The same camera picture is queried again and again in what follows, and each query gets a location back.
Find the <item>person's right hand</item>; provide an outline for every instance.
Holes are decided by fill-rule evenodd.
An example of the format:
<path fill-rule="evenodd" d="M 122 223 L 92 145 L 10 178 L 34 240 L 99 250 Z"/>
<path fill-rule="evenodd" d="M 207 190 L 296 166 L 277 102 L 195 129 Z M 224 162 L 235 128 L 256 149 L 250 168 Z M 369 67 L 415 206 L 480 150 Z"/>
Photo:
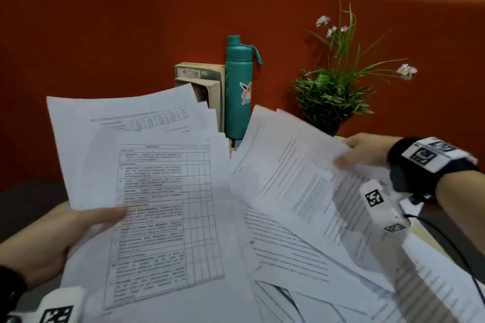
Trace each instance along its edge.
<path fill-rule="evenodd" d="M 387 167 L 387 154 L 401 137 L 359 133 L 343 139 L 351 149 L 334 160 L 338 168 L 352 168 L 356 164 Z"/>

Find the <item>pink pokemon sticker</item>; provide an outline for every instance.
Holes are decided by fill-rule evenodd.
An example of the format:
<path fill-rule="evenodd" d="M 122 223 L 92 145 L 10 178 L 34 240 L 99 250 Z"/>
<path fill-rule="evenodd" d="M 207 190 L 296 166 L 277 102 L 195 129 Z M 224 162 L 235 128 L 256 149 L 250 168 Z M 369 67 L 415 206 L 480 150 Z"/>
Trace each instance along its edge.
<path fill-rule="evenodd" d="M 253 82 L 249 82 L 247 86 L 242 82 L 239 82 L 239 84 L 243 89 L 243 93 L 241 95 L 242 102 L 243 102 L 242 105 L 245 105 L 251 102 L 251 88 L 252 88 Z"/>

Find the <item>wristband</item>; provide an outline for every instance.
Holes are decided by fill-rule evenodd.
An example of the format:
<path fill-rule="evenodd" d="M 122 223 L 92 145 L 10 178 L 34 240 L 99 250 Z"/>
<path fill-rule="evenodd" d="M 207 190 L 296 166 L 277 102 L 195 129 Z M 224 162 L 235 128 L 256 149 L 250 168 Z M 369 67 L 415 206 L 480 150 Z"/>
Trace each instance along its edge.
<path fill-rule="evenodd" d="M 27 285 L 23 277 L 10 268 L 0 266 L 0 321 L 4 321 L 15 309 L 25 291 Z"/>
<path fill-rule="evenodd" d="M 399 140 L 389 151 L 387 162 L 391 167 L 394 190 L 431 195 L 430 198 L 421 197 L 425 203 L 434 203 L 432 199 L 435 197 L 436 186 L 445 174 L 479 171 L 474 157 L 434 137 Z"/>

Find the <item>forearm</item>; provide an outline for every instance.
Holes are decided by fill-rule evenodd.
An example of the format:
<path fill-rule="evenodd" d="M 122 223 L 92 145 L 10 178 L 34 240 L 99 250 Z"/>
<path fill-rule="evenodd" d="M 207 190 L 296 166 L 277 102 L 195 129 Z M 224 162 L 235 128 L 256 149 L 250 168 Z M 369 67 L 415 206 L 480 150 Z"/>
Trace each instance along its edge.
<path fill-rule="evenodd" d="M 477 171 L 446 174 L 436 186 L 436 198 L 485 255 L 485 175 Z"/>

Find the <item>teal water bottle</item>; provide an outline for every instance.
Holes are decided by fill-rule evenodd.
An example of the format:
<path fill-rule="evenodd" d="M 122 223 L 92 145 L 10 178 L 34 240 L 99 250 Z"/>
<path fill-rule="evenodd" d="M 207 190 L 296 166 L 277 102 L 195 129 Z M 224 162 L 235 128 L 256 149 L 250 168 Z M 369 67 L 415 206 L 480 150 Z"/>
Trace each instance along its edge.
<path fill-rule="evenodd" d="M 258 49 L 241 44 L 239 35 L 227 37 L 226 48 L 226 136 L 242 139 L 251 118 L 253 51 L 263 65 Z"/>

